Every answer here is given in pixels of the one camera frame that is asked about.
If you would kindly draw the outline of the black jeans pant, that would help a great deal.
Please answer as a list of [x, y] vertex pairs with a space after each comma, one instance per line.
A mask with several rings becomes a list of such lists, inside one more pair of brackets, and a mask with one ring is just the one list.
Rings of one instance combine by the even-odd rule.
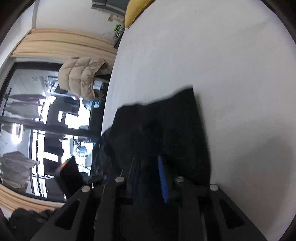
[[[137, 197], [117, 202], [113, 240], [202, 240], [202, 199], [211, 167], [191, 88], [147, 105], [125, 105], [92, 151], [93, 175], [127, 178], [133, 156], [140, 160]], [[165, 203], [158, 156], [173, 176], [182, 176], [182, 197]]]

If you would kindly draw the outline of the black framed glass door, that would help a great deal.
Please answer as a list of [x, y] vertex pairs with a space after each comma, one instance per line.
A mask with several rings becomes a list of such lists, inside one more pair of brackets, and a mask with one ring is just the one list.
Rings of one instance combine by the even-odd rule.
[[85, 100], [62, 90], [60, 64], [14, 62], [1, 75], [1, 185], [62, 202], [56, 170], [74, 158], [82, 176], [100, 137], [105, 98]]

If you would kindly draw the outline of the beige puffer jacket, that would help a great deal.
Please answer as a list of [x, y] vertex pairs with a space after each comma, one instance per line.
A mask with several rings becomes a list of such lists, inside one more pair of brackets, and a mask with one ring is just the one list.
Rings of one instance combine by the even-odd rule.
[[96, 100], [105, 94], [94, 89], [95, 77], [110, 74], [111, 66], [103, 58], [71, 58], [59, 69], [59, 87], [86, 100]]

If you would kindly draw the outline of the beige curtain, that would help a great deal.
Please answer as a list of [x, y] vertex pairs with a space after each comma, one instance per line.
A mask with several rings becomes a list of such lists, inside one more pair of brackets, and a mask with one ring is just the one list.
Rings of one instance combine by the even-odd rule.
[[116, 54], [113, 42], [102, 36], [82, 31], [45, 28], [31, 30], [12, 51], [11, 56], [64, 61], [76, 57], [98, 57], [112, 66]]

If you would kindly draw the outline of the dark nightstand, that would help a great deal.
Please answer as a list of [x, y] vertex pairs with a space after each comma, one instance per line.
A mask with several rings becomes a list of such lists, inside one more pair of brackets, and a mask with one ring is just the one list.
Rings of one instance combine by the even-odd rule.
[[119, 44], [121, 42], [121, 39], [123, 37], [123, 33], [125, 31], [125, 25], [124, 24], [117, 24], [114, 28], [114, 48], [118, 49], [119, 48]]

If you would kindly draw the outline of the yellow pillow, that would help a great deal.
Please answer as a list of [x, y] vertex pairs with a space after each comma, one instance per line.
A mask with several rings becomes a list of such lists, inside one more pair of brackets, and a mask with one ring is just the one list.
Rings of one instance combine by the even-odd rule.
[[155, 0], [130, 0], [125, 13], [125, 28], [128, 29], [145, 9], [154, 2]]

